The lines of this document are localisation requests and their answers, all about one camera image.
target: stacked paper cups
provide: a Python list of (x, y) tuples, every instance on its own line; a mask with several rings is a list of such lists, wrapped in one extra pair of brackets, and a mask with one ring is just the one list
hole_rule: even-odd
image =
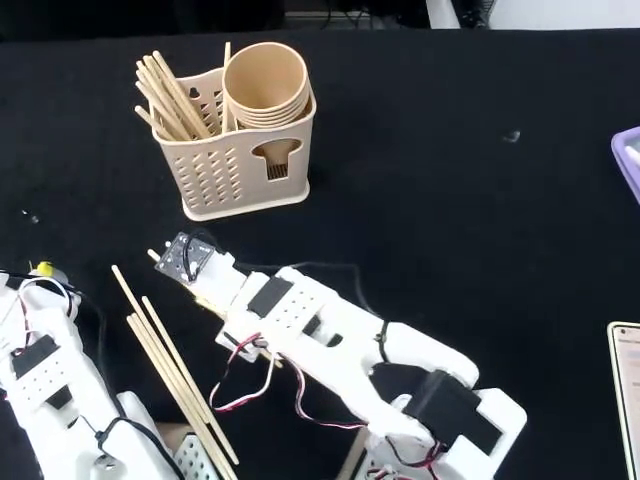
[[(281, 43), (258, 43), (236, 53), (222, 78), (224, 98), (239, 128), (278, 128), (304, 115), (311, 85), (304, 60)], [(285, 168), (293, 139), (262, 146), (270, 168)]]

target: white wire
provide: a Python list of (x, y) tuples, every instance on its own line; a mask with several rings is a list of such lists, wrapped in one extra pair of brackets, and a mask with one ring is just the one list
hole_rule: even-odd
[(341, 428), (342, 430), (356, 430), (358, 428), (364, 427), (364, 424), (360, 424), (360, 423), (340, 424), (340, 423), (321, 422), (307, 415), (307, 413), (302, 408), (302, 397), (304, 396), (305, 389), (307, 388), (307, 382), (304, 378), (304, 372), (298, 365), (293, 363), (291, 360), (287, 359), (287, 361), (293, 367), (293, 369), (296, 372), (296, 376), (298, 377), (298, 392), (296, 393), (295, 408), (296, 408), (296, 413), (298, 414), (299, 417), (305, 420), (309, 420), (310, 422), (317, 423), (318, 425), (322, 425), (324, 427)]
[(51, 278), (51, 277), (37, 277), (37, 278), (28, 278), (27, 280), (25, 280), (24, 282), (22, 282), (20, 284), (20, 287), (18, 288), (18, 297), (20, 297), (21, 300), (22, 299), (22, 294), (24, 293), (25, 289), (29, 286), (29, 285), (33, 285), (36, 282), (49, 282), (52, 283), (53, 285), (56, 286), (56, 288), (58, 290), (60, 290), (60, 293), (62, 293), (62, 296), (64, 297), (65, 301), (66, 301), (66, 305), (71, 305), (71, 299), (69, 298), (69, 292), (67, 292), (67, 290), (62, 286), (62, 284), (60, 282), (58, 282), (55, 278)]
[(260, 395), (266, 392), (267, 389), (269, 388), (269, 385), (271, 384), (271, 376), (273, 375), (273, 369), (275, 365), (276, 365), (276, 357), (275, 355), (271, 355), (271, 360), (269, 360), (269, 370), (267, 371), (267, 379), (265, 380), (264, 385), (260, 390), (258, 390), (255, 393), (244, 395), (238, 398), (237, 400), (233, 400), (232, 402), (229, 402), (226, 405), (223, 405), (221, 407), (214, 407), (214, 410), (216, 412), (225, 412), (225, 411), (228, 412), (230, 410), (233, 410), (236, 407), (244, 405), (245, 403), (247, 403), (250, 400), (253, 400), (254, 398), (258, 398)]
[(258, 338), (260, 338), (260, 333), (259, 332), (254, 333), (253, 335), (247, 337), (245, 340), (243, 340), (238, 345), (236, 345), (236, 348), (233, 350), (233, 352), (231, 352), (231, 355), (229, 355), (229, 358), (227, 359), (227, 369), (224, 375), (222, 376), (220, 381), (216, 383), (216, 385), (211, 389), (211, 393), (209, 393), (209, 406), (211, 408), (213, 408), (213, 397), (215, 396), (216, 392), (220, 388), (220, 385), (222, 385), (222, 382), (224, 381), (224, 379), (227, 378), (227, 375), (229, 374), (229, 366), (231, 365), (231, 362), (233, 362), (233, 359), (236, 358), (236, 355), (238, 355), (238, 353), (240, 353), (240, 351), (245, 346), (247, 346), (249, 343), (253, 342), (254, 340), (257, 340)]

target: yellow component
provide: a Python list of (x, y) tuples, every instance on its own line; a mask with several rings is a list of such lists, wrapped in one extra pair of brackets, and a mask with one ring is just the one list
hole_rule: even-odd
[(53, 276), (53, 264), (51, 262), (40, 262), (36, 267), (36, 272), (43, 277)]

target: white device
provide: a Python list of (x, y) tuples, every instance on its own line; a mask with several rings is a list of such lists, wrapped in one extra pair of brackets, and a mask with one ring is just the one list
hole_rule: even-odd
[[(189, 252), (188, 261), (185, 251)], [(271, 355), (286, 359), (341, 397), (369, 432), (368, 457), (357, 478), (373, 478), (369, 475), (372, 467), (388, 472), (385, 479), (431, 480), (431, 472), (439, 480), (493, 477), (524, 427), (526, 413), (499, 389), (472, 392), (479, 374), (471, 360), (402, 323), (388, 324), (386, 338), (381, 339), (382, 319), (294, 268), (284, 267), (269, 277), (256, 271), (245, 275), (234, 264), (231, 254), (179, 234), (156, 269), (185, 285), (225, 321), (216, 338), (218, 343), (236, 351), (240, 342), (259, 332)], [(449, 436), (446, 449), (430, 462), (429, 469), (424, 464), (412, 467), (444, 443), (438, 436), (451, 425), (442, 420), (449, 416), (450, 423), (455, 424), (459, 412), (454, 405), (440, 402), (436, 410), (452, 410), (444, 417), (438, 414), (438, 418), (431, 418), (440, 429), (434, 435), (417, 418), (402, 411), (411, 404), (411, 395), (403, 395), (393, 404), (383, 401), (369, 379), (373, 366), (383, 361), (380, 341), (391, 363), (421, 367), (431, 372), (430, 378), (443, 381), (437, 385), (442, 388), (428, 392), (430, 396), (435, 398), (439, 391), (453, 395), (449, 397), (453, 400), (471, 398), (475, 402), (473, 411), (465, 409), (464, 413), (482, 424), (480, 430), (494, 429), (495, 441), (481, 447), (461, 432)], [(239, 355), (253, 362), (264, 347), (247, 344)], [(445, 387), (455, 392), (443, 390)], [(415, 400), (427, 402), (424, 398)]]
[[(98, 448), (96, 431), (104, 432), (119, 413), (102, 377), (82, 351), (73, 323), (80, 298), (39, 286), (47, 281), (31, 282), (17, 291), (7, 286), (8, 278), (0, 273), (0, 387), (29, 437), (44, 479), (178, 478), (158, 448), (128, 423), (113, 425), (102, 449)], [(51, 345), (50, 340), (55, 351), (17, 375), (15, 357), (25, 355), (26, 359), (42, 345)], [(60, 408), (52, 406), (52, 395), (65, 387), (70, 400)], [(138, 397), (124, 392), (117, 399), (126, 417), (150, 430), (166, 448)]]
[(640, 325), (613, 322), (607, 327), (613, 382), (629, 480), (640, 472)]

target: perforated plate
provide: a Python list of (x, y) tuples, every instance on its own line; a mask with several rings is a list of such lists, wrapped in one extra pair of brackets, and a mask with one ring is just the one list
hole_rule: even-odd
[[(189, 285), (187, 274), (184, 271), (184, 265), (182, 261), (182, 252), (184, 245), (187, 243), (189, 236), (186, 233), (180, 232), (173, 240), (173, 243), (169, 246), (162, 258), (158, 260), (155, 269), (160, 273), (164, 273), (170, 278), (184, 284)], [(189, 245), (189, 263), (195, 266), (197, 271), (202, 270), (202, 267), (207, 263), (209, 257), (214, 252), (214, 248), (203, 242), (198, 238), (193, 238)]]
[(173, 458), (182, 470), (185, 480), (218, 480), (218, 474), (207, 452), (194, 434), (184, 437)]
[(294, 285), (262, 321), (263, 335), (270, 350), (278, 351), (284, 343), (296, 338), (332, 293), (324, 285), (296, 272)]
[(34, 411), (69, 382), (69, 353), (59, 348), (22, 376), (9, 392), (12, 405)]

